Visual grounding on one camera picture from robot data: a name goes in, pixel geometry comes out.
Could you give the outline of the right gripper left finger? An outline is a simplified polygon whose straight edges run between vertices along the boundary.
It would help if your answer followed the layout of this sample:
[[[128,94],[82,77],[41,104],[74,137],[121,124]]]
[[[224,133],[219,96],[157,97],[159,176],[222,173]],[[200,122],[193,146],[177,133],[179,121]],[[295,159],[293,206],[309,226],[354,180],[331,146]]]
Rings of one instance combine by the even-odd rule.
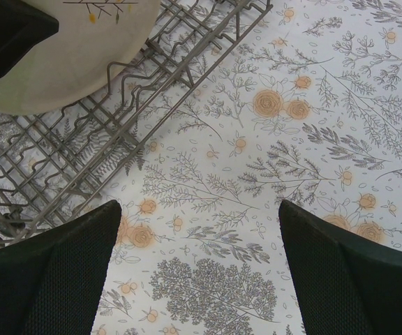
[[[110,200],[0,249],[0,334],[90,334],[117,240]]]

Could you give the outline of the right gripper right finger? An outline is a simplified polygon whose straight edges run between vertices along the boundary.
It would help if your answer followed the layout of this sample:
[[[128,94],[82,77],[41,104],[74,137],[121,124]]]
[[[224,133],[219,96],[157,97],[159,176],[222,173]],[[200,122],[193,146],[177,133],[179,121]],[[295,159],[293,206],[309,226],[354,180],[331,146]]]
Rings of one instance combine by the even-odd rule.
[[[278,215],[307,334],[402,334],[402,251],[288,200]]]

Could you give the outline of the floral tablecloth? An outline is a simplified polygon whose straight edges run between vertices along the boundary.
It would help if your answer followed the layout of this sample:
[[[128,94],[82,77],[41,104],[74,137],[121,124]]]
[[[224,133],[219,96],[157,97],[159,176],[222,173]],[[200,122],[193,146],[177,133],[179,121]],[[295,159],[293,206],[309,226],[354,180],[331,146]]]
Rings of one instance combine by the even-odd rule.
[[[282,200],[402,251],[402,1],[270,2],[80,212],[122,209],[92,334],[303,334]]]

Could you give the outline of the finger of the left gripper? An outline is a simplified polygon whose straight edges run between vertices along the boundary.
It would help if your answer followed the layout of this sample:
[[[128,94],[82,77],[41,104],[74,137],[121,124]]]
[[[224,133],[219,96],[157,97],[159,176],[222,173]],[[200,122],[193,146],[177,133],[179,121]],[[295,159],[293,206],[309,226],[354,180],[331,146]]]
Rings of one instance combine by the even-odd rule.
[[[59,21],[24,1],[0,0],[0,79],[35,45],[55,35]]]

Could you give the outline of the cream leaf plate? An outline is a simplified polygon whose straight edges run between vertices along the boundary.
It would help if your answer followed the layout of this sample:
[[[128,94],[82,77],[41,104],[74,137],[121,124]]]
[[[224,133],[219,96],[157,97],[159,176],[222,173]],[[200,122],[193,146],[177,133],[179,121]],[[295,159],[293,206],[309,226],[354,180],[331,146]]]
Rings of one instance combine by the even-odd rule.
[[[24,1],[59,21],[0,79],[0,112],[41,114],[100,89],[130,62],[155,24],[158,1]]]

